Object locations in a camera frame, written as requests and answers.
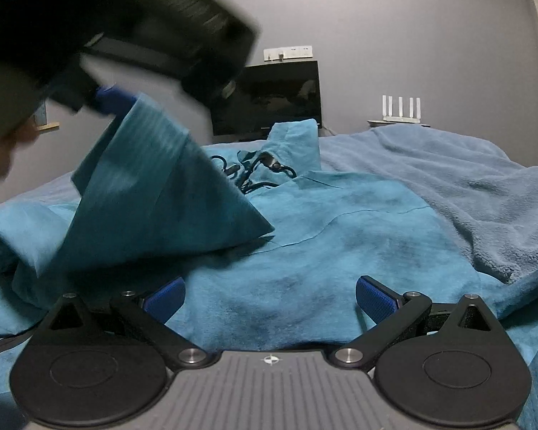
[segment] light blue blanket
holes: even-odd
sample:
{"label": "light blue blanket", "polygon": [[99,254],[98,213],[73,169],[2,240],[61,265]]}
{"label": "light blue blanket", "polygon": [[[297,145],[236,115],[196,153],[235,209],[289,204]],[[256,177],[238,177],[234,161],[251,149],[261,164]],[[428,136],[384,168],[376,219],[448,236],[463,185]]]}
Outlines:
{"label": "light blue blanket", "polygon": [[[130,139],[135,141],[135,134]],[[73,276],[73,288],[95,302],[111,292],[142,289],[181,274],[187,301],[168,326],[212,351],[273,349],[306,341],[348,341],[372,326],[354,300],[357,279],[370,274],[397,292],[417,290],[437,302],[479,293],[505,318],[512,339],[532,361],[538,350],[538,303],[531,304],[538,297],[538,272],[507,286],[475,271],[443,230],[436,212],[402,183],[378,175],[320,171],[313,121],[278,125],[262,149],[248,151],[256,156],[262,150],[270,150],[300,175],[290,179],[261,166],[252,176],[254,182],[282,183],[248,196],[275,228],[271,234],[207,254],[91,270]],[[224,155],[229,165],[241,167],[247,155],[223,147],[207,152]],[[104,192],[104,180],[97,182],[98,192]],[[227,179],[225,183],[233,185]],[[155,218],[165,234],[171,222],[160,215]],[[31,238],[18,244],[32,251]],[[11,264],[11,253],[4,247],[0,253],[7,254]],[[23,330],[43,315],[13,295],[6,276],[0,275],[0,336]],[[6,378],[15,356],[13,351],[0,355],[0,393],[8,392]]]}

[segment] television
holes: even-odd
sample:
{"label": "television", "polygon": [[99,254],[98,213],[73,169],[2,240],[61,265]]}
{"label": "television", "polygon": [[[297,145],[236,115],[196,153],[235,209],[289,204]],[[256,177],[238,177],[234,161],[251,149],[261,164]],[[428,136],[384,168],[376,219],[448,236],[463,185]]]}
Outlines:
{"label": "television", "polygon": [[314,119],[322,127],[317,61],[274,62],[244,68],[236,80],[239,96],[213,121],[213,135],[258,133],[275,123]]}

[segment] white circular logo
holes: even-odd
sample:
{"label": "white circular logo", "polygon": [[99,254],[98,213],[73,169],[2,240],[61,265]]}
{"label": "white circular logo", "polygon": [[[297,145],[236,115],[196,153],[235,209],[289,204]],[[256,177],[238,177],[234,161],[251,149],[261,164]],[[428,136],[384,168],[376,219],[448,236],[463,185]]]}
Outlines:
{"label": "white circular logo", "polygon": [[270,366],[274,366],[274,364],[276,364],[277,362],[279,362],[281,359],[279,359],[278,357],[275,357],[274,355],[268,355],[267,357],[265,357],[263,359],[263,361],[270,365]]}

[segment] white wall socket panel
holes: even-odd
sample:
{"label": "white wall socket panel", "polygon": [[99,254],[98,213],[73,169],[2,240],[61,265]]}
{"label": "white wall socket panel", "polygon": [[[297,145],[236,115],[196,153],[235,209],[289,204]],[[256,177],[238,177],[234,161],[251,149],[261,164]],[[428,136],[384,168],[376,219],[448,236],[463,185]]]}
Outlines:
{"label": "white wall socket panel", "polygon": [[265,61],[282,61],[294,58],[313,58],[313,47],[301,45],[299,47],[268,48],[263,50]]}

